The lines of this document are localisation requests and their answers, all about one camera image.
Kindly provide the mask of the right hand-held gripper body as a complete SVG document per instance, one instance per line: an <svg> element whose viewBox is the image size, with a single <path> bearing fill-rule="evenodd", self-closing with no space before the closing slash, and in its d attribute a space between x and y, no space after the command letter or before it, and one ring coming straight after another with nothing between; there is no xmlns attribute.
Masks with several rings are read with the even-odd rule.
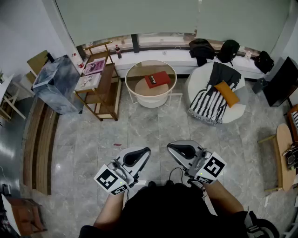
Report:
<svg viewBox="0 0 298 238"><path fill-rule="evenodd" d="M187 156L191 157L191 162L185 175L203 183L214 183L226 166L216 152L210 152L207 148L187 145Z"/></svg>

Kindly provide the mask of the red book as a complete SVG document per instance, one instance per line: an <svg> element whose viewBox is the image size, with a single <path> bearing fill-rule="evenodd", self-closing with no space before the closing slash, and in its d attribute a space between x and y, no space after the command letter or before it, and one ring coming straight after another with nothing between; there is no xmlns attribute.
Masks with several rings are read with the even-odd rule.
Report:
<svg viewBox="0 0 298 238"><path fill-rule="evenodd" d="M170 83L170 77L165 71L161 71L145 76L145 81L148 87L151 89L157 86Z"/></svg>

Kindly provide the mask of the person's right forearm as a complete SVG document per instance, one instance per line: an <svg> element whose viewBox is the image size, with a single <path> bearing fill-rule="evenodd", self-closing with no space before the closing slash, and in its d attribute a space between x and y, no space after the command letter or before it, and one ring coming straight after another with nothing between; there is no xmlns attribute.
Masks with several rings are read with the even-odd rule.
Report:
<svg viewBox="0 0 298 238"><path fill-rule="evenodd" d="M218 180L203 185L218 216L226 217L244 211L242 204Z"/></svg>

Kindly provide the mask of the person's left forearm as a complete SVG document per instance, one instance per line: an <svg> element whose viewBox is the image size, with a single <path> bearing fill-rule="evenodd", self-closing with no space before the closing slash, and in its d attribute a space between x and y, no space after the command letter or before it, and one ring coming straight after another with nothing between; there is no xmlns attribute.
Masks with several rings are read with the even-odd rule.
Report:
<svg viewBox="0 0 298 238"><path fill-rule="evenodd" d="M123 208L124 192L108 195L108 198L94 222L94 227L103 231L111 231L118 224Z"/></svg>

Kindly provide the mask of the round glass top side table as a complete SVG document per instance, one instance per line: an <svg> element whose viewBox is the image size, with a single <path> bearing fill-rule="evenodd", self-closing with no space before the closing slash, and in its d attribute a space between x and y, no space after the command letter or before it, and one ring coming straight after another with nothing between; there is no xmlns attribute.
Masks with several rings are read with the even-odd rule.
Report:
<svg viewBox="0 0 298 238"><path fill-rule="evenodd" d="M156 81L156 76L165 78L162 85L149 87L149 81ZM125 84L129 91L132 103L146 108L157 108L162 105L170 106L171 98L182 93L174 92L177 83L177 74L172 66L163 61L145 60L134 64L126 73Z"/></svg>

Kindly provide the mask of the orange cushion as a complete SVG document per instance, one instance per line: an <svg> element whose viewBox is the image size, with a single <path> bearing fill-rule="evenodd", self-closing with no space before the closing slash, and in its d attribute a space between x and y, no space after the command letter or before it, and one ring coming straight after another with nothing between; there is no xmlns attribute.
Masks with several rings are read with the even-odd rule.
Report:
<svg viewBox="0 0 298 238"><path fill-rule="evenodd" d="M229 107L233 107L236 103L240 102L238 96L230 89L225 81L215 85L215 88L221 93Z"/></svg>

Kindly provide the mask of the oval wooden coffee table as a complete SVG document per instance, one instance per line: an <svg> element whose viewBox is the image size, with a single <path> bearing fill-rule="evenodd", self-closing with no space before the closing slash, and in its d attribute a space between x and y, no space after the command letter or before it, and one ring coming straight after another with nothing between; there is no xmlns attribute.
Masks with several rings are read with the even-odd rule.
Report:
<svg viewBox="0 0 298 238"><path fill-rule="evenodd" d="M289 127L284 123L280 124L277 127L275 134L261 139L257 143L261 144L269 140L273 142L278 185L271 189L265 189L264 191L275 192L282 189L287 192L293 186L296 177L296 169L292 170L287 168L286 157L284 155L284 153L290 149L291 144L293 143Z"/></svg>

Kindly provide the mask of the wooden shelf cart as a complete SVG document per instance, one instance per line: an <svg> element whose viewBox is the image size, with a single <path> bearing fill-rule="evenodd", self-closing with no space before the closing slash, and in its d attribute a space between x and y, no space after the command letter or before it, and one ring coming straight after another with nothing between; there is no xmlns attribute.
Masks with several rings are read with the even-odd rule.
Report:
<svg viewBox="0 0 298 238"><path fill-rule="evenodd" d="M108 49L100 53L90 54L87 64L99 58L105 58L106 64L100 73L101 80L98 87L83 91L74 90L74 94L98 120L114 119L117 121L122 87L121 78L115 63L113 61L107 62L108 58L111 58Z"/></svg>

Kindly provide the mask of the black white backpack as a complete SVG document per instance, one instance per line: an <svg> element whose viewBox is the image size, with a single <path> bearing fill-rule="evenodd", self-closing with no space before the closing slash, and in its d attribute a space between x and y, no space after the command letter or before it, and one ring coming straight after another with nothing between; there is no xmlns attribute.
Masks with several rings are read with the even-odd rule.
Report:
<svg viewBox="0 0 298 238"><path fill-rule="evenodd" d="M290 148L283 152L288 170L294 170L298 167L298 141L291 144Z"/></svg>

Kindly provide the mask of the black garment with white stripes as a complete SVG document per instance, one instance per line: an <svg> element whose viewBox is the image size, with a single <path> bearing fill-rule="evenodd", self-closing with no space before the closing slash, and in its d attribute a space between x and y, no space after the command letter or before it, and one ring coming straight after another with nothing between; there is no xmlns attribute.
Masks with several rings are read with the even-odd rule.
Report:
<svg viewBox="0 0 298 238"><path fill-rule="evenodd" d="M244 224L248 238L279 238L277 228L270 221L257 218L253 211L247 212Z"/></svg>

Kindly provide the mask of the small grey bin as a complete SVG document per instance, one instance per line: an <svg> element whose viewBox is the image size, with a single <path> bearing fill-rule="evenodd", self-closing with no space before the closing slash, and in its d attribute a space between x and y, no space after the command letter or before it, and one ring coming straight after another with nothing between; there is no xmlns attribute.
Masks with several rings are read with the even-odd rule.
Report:
<svg viewBox="0 0 298 238"><path fill-rule="evenodd" d="M267 86L268 86L268 82L265 80L265 78L259 78L255 82L252 90L255 94L258 94L259 92L261 92Z"/></svg>

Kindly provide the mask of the white window ledge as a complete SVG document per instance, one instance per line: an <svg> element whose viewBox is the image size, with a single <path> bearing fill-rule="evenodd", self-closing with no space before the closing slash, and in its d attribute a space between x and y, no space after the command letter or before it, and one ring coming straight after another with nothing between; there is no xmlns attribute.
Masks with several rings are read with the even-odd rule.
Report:
<svg viewBox="0 0 298 238"><path fill-rule="evenodd" d="M119 59L116 54L112 54L111 58L108 58L108 63L113 61L116 66L116 70L123 78L126 76L128 70L135 64L147 61L158 60L165 62L172 66L176 74L191 74L195 68L197 68L196 58L191 58L189 50L166 50L167 55L162 54L162 50L149 50L140 51L139 53L128 52L122 53L122 58ZM232 64L228 63L228 66L233 67L239 71L245 78L259 79L269 77L269 73L262 73L254 64L252 59L246 59L242 56L236 56Z"/></svg>

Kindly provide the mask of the black crumpled bag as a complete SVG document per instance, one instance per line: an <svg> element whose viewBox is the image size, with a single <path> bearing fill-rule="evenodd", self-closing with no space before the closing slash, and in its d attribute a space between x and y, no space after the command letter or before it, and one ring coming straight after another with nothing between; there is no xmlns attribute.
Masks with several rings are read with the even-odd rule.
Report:
<svg viewBox="0 0 298 238"><path fill-rule="evenodd" d="M213 46L205 39L195 39L189 43L190 56L196 58L197 65L200 67L207 63L207 59L213 60L215 50Z"/></svg>

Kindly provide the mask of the black boxy bag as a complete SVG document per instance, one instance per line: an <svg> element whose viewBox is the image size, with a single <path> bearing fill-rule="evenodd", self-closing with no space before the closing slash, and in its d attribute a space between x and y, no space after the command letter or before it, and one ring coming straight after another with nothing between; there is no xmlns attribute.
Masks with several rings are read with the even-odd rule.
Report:
<svg viewBox="0 0 298 238"><path fill-rule="evenodd" d="M273 59L266 51L261 51L258 56L252 58L255 66L264 74L270 72L274 66Z"/></svg>

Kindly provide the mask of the olive chair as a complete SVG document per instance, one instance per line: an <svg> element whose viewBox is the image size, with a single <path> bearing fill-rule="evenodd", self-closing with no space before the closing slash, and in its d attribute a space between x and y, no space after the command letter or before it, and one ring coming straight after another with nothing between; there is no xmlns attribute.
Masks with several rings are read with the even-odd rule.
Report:
<svg viewBox="0 0 298 238"><path fill-rule="evenodd" d="M44 50L41 53L29 59L27 61L27 64L30 66L31 71L26 74L27 79L31 83L33 83L43 66L48 62L53 63L54 58L47 50Z"/></svg>

